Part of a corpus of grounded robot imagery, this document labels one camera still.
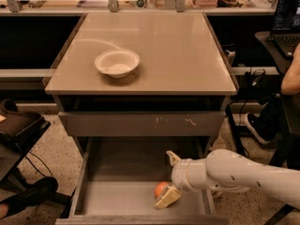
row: shoe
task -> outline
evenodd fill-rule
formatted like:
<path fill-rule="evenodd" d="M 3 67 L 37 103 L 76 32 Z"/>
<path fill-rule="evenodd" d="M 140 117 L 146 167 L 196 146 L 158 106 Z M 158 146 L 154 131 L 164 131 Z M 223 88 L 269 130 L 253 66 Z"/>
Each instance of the shoe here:
<path fill-rule="evenodd" d="M 244 119 L 246 127 L 252 132 L 255 138 L 263 145 L 269 144 L 276 133 L 268 127 L 260 118 L 252 113 L 246 113 Z"/>
<path fill-rule="evenodd" d="M 17 214 L 27 206 L 39 205 L 54 195 L 58 183 L 53 177 L 44 177 L 38 180 L 26 191 L 3 200 L 1 203 L 8 205 L 6 217 Z"/>

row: orange ball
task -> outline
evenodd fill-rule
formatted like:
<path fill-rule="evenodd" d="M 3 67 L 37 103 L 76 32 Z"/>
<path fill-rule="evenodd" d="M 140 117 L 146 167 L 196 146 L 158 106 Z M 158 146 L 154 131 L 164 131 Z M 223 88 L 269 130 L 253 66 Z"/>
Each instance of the orange ball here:
<path fill-rule="evenodd" d="M 163 190 L 165 187 L 167 187 L 168 185 L 169 185 L 169 183 L 168 183 L 168 182 L 165 182 L 165 181 L 158 183 L 157 186 L 156 186 L 156 189 L 155 189 L 155 191 L 154 191 L 155 197 L 156 197 L 156 198 L 159 197 L 159 195 L 161 194 L 162 190 Z"/>

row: laptop screen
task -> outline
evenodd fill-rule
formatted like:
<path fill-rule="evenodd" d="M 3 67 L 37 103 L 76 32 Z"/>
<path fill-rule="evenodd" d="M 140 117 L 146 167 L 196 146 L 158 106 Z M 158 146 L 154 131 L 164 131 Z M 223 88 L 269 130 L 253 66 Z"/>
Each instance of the laptop screen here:
<path fill-rule="evenodd" d="M 272 32 L 300 33 L 300 0 L 278 0 Z"/>

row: laptop keyboard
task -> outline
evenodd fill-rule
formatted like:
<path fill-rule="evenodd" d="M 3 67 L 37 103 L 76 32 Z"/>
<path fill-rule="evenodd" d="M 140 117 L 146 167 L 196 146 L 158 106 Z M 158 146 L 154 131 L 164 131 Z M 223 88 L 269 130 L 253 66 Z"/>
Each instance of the laptop keyboard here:
<path fill-rule="evenodd" d="M 295 47 L 300 42 L 300 34 L 299 35 L 276 35 L 275 39 L 278 44 L 284 47 Z"/>

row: person's arm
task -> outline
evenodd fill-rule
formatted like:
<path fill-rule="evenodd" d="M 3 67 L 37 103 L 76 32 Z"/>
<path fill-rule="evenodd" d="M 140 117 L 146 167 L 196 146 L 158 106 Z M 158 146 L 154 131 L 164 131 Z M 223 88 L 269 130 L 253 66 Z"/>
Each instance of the person's arm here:
<path fill-rule="evenodd" d="M 296 47 L 291 66 L 283 78 L 281 93 L 283 95 L 300 93 L 300 44 Z"/>

